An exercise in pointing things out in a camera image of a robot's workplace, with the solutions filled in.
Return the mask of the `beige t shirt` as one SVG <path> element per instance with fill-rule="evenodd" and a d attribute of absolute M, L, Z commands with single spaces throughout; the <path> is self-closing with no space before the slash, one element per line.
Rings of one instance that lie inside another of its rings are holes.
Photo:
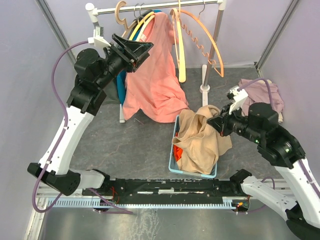
<path fill-rule="evenodd" d="M 179 114 L 179 131 L 172 139 L 175 147 L 182 149 L 177 161 L 179 170 L 209 175 L 219 157 L 232 148 L 229 136 L 222 137 L 207 120 L 218 116 L 214 105 L 200 107 L 196 112 L 184 109 Z"/>

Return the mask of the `pink t shirt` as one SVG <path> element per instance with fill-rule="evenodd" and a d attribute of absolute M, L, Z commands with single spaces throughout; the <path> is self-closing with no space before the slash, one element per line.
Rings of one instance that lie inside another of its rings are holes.
<path fill-rule="evenodd" d="M 168 15 L 155 13 L 153 25 L 146 27 L 144 33 L 145 41 L 153 43 L 153 47 L 138 70 L 126 75 L 123 116 L 129 120 L 142 110 L 153 121 L 173 123 L 181 110 L 188 108 L 188 101 L 176 77 L 171 55 L 174 33 Z"/>

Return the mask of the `orange t shirt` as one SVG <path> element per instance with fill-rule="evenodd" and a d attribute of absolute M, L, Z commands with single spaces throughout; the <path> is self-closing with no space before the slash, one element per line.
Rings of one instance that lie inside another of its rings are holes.
<path fill-rule="evenodd" d="M 183 149 L 173 144 L 173 156 L 176 162 L 182 158 Z"/>

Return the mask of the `pale peach plastic hanger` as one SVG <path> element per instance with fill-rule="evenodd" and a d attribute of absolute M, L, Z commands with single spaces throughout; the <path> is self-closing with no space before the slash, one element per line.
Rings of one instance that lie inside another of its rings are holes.
<path fill-rule="evenodd" d="M 181 30 L 180 14 L 181 14 L 181 1 L 179 0 L 178 7 L 171 9 L 170 16 L 172 20 L 175 55 L 176 55 L 177 67 L 179 71 L 178 81 L 180 83 L 184 83 L 186 81 L 186 60 L 185 60 L 183 34 Z"/>

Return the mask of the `cream plastic hanger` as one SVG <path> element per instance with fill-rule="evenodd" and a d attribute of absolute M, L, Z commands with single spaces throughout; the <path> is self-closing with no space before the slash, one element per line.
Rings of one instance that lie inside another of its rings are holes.
<path fill-rule="evenodd" d="M 147 18 L 147 20 L 145 21 L 145 23 L 142 25 L 140 32 L 136 38 L 136 41 L 139 42 L 145 29 L 147 28 L 148 24 L 155 18 L 155 13 L 153 12 L 152 15 L 150 17 Z"/>

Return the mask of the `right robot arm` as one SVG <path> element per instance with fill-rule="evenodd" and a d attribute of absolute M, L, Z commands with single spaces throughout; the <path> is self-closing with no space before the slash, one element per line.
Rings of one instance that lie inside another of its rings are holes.
<path fill-rule="evenodd" d="M 306 153 L 299 141 L 278 123 L 278 113 L 268 103 L 257 102 L 248 115 L 231 111 L 228 104 L 219 115 L 206 122 L 222 137 L 235 133 L 257 145 L 267 160 L 289 185 L 294 198 L 287 198 L 259 182 L 245 169 L 230 177 L 231 193 L 257 198 L 278 213 L 290 231 L 301 240 L 320 238 L 320 187 L 310 170 Z"/>

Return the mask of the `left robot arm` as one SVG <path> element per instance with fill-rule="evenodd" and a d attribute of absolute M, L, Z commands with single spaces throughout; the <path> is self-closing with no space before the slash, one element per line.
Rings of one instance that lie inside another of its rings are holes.
<path fill-rule="evenodd" d="M 149 57 L 151 42 L 140 42 L 112 35 L 108 43 L 102 37 L 91 37 L 88 44 L 102 41 L 105 56 L 94 48 L 80 51 L 76 57 L 75 84 L 66 103 L 57 133 L 39 162 L 29 164 L 27 171 L 59 193 L 70 196 L 78 189 L 93 188 L 99 195 L 111 189 L 110 177 L 99 170 L 70 169 L 74 151 L 90 122 L 107 97 L 107 85 L 125 71 L 135 72 Z"/>

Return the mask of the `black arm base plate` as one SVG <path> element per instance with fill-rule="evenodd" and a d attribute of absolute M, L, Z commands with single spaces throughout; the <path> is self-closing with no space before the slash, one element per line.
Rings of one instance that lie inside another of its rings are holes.
<path fill-rule="evenodd" d="M 118 204 L 133 205 L 221 204 L 223 199 L 248 198 L 239 184 L 218 179 L 116 178 L 96 191 L 115 197 Z"/>

